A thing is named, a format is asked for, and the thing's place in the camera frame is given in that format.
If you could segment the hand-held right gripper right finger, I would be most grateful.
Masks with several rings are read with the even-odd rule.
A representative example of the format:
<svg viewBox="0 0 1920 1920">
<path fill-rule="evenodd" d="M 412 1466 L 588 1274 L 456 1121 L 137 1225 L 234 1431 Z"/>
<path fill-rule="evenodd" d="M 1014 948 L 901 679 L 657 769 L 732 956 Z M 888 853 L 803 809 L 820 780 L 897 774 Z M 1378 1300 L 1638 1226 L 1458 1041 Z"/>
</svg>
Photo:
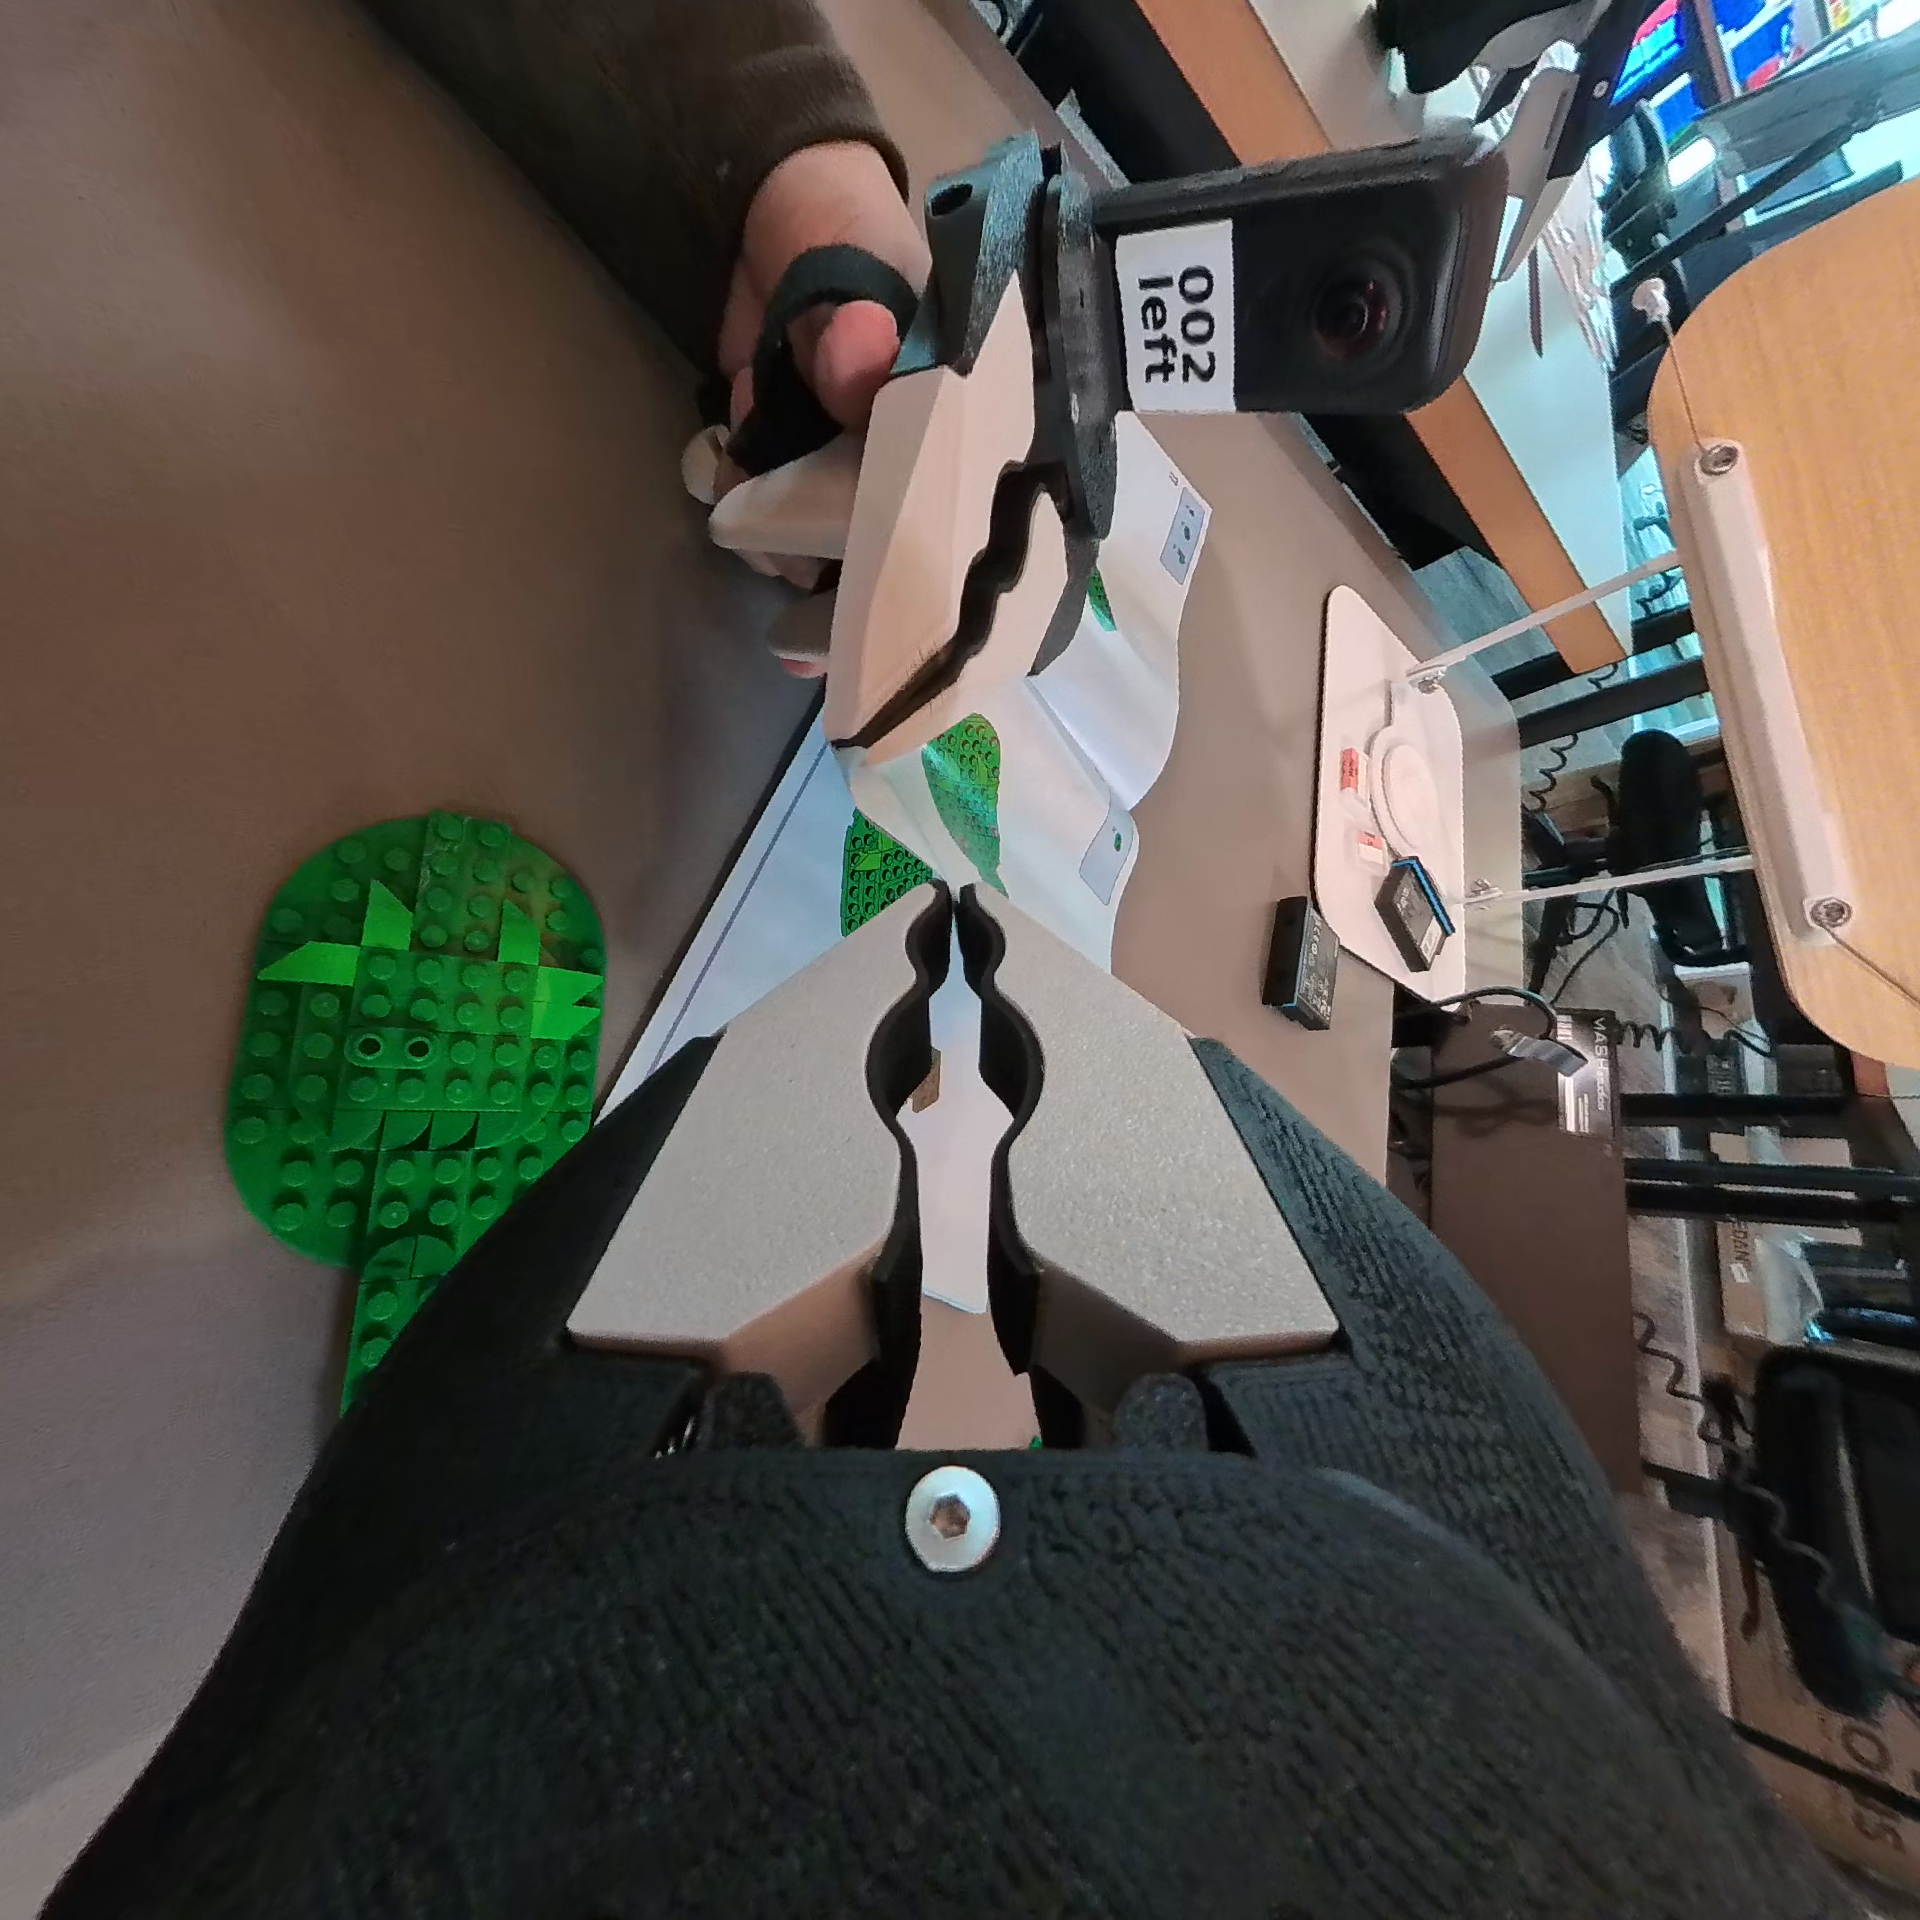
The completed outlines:
<svg viewBox="0 0 1920 1920">
<path fill-rule="evenodd" d="M 992 1152 L 992 1325 L 1048 1448 L 1098 1446 L 1149 1375 L 1329 1352 L 1337 1313 L 1187 1030 L 1005 897 L 956 937 Z"/>
</svg>

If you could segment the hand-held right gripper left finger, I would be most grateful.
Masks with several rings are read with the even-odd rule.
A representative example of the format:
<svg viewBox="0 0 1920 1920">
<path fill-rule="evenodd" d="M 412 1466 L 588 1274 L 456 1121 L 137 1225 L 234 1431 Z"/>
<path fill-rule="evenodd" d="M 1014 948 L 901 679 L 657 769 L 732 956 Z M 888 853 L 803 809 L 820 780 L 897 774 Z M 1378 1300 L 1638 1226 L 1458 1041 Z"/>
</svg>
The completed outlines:
<svg viewBox="0 0 1920 1920">
<path fill-rule="evenodd" d="M 894 1448 L 922 1359 L 922 1180 L 954 897 L 926 881 L 712 1041 L 566 1333 L 768 1375 L 820 1441 Z"/>
</svg>

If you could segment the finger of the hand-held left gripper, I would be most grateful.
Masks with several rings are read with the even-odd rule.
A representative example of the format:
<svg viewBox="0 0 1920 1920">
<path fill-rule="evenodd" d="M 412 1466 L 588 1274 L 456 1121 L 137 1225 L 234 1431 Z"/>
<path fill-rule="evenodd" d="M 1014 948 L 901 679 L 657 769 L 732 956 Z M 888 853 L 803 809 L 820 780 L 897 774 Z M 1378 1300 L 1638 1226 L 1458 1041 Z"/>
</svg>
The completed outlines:
<svg viewBox="0 0 1920 1920">
<path fill-rule="evenodd" d="M 1034 342 L 1011 282 L 970 373 L 926 368 L 888 382 L 854 484 L 834 597 L 826 730 L 854 727 L 888 697 L 892 670 L 952 632 L 977 558 L 1000 530 L 1053 512 L 1035 438 Z"/>
<path fill-rule="evenodd" d="M 995 532 L 966 572 L 952 636 L 892 670 L 888 697 L 857 727 L 837 728 L 837 749 L 920 751 L 1053 658 L 1077 631 L 1088 582 L 1090 544 L 1058 512 L 1029 512 L 1021 536 Z"/>
</svg>

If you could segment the white instruction booklet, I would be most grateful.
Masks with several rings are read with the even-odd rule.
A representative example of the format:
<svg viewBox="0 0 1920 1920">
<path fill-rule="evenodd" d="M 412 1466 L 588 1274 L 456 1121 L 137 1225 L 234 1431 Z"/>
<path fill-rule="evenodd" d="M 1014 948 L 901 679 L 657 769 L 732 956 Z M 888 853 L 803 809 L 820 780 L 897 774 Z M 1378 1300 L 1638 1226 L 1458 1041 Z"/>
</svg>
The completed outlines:
<svg viewBox="0 0 1920 1920">
<path fill-rule="evenodd" d="M 853 934 L 841 903 L 845 832 L 860 820 L 934 879 L 1000 878 L 1018 908 L 1104 969 L 1137 864 L 1134 809 L 1177 728 L 1180 624 L 1208 530 L 1209 505 L 1125 417 L 1115 522 L 1065 648 L 989 695 L 948 728 L 952 742 L 932 738 L 872 773 L 813 722 L 618 1090 L 638 1092 L 641 1069 L 715 1040 Z"/>
</svg>

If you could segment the green brick leaf build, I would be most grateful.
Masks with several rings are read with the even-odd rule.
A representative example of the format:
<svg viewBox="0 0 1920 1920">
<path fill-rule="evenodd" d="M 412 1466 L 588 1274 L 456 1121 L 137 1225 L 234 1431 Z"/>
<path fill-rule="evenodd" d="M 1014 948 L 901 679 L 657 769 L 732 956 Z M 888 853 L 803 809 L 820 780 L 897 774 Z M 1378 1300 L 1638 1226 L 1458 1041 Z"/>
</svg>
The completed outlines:
<svg viewBox="0 0 1920 1920">
<path fill-rule="evenodd" d="M 341 1408 L 588 1136 L 605 983 L 585 887 L 496 818 L 348 832 L 269 901 L 225 1152 L 277 1241 L 354 1274 Z"/>
</svg>

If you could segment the person's left forearm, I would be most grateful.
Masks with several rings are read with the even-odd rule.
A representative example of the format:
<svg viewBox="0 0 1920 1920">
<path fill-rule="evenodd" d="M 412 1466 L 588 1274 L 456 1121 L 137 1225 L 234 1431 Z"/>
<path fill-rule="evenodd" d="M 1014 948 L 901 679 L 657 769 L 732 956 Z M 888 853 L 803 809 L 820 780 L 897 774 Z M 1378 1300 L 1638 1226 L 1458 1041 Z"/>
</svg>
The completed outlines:
<svg viewBox="0 0 1920 1920">
<path fill-rule="evenodd" d="M 874 96 L 810 2 L 369 2 L 364 12 L 525 175 L 702 373 L 756 194 L 833 148 L 881 233 L 922 228 Z"/>
</svg>

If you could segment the grey desk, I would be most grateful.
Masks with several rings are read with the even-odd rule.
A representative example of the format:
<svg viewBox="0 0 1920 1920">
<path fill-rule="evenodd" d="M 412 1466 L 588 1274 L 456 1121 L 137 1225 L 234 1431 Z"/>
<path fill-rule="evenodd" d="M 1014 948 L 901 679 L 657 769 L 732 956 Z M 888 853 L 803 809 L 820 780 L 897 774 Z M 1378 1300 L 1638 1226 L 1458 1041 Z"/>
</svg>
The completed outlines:
<svg viewBox="0 0 1920 1920">
<path fill-rule="evenodd" d="M 5 4 L 5 1916 L 202 1681 L 353 1286 L 221 1120 L 350 830 L 531 833 L 610 1088 L 803 727 L 685 364 L 357 4 Z"/>
</svg>

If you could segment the person's left hand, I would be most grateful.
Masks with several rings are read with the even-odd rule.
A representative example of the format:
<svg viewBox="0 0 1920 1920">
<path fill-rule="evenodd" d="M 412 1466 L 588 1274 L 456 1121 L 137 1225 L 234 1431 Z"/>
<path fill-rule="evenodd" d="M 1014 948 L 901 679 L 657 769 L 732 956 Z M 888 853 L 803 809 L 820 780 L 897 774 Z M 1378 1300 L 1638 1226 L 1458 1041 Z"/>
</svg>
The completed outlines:
<svg viewBox="0 0 1920 1920">
<path fill-rule="evenodd" d="M 752 354 L 768 295 L 798 256 L 833 246 L 882 257 L 917 292 L 926 288 L 929 248 L 920 218 L 872 144 L 826 141 L 795 150 L 756 186 L 713 349 L 729 388 L 729 424 L 741 424 L 754 406 Z M 865 428 L 901 349 L 892 312 L 874 302 L 819 305 L 788 337 L 822 408 L 844 429 Z"/>
</svg>

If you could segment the black box blue edge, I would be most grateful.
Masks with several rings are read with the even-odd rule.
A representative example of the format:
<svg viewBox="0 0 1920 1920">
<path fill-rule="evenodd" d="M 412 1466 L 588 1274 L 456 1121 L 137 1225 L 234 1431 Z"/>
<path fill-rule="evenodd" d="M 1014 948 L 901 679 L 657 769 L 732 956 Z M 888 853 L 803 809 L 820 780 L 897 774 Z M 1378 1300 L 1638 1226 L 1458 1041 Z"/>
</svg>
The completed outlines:
<svg viewBox="0 0 1920 1920">
<path fill-rule="evenodd" d="M 1276 903 L 1259 1001 L 1301 1029 L 1325 1032 L 1337 999 L 1340 941 L 1308 896 Z"/>
</svg>

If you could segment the dark brown box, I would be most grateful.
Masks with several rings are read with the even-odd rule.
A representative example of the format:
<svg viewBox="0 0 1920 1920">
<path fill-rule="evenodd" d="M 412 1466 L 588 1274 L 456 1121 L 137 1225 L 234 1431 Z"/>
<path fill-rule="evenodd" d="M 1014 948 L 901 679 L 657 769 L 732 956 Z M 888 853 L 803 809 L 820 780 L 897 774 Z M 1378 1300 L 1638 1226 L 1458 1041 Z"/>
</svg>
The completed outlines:
<svg viewBox="0 0 1920 1920">
<path fill-rule="evenodd" d="M 1526 1343 L 1603 1473 L 1641 1487 L 1641 1359 L 1628 1255 L 1619 1056 L 1608 1014 L 1564 1010 L 1580 1072 L 1506 1061 L 1432 1092 L 1432 1231 Z"/>
</svg>

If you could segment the large tan wooden board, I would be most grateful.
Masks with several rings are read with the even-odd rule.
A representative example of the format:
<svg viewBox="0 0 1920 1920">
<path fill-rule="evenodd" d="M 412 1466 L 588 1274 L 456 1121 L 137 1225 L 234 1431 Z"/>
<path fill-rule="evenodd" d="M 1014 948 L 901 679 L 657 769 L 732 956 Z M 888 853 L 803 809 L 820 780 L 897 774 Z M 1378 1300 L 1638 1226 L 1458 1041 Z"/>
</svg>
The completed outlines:
<svg viewBox="0 0 1920 1920">
<path fill-rule="evenodd" d="M 1917 1066 L 1917 183 L 1747 262 L 1648 440 L 1787 994 Z"/>
</svg>

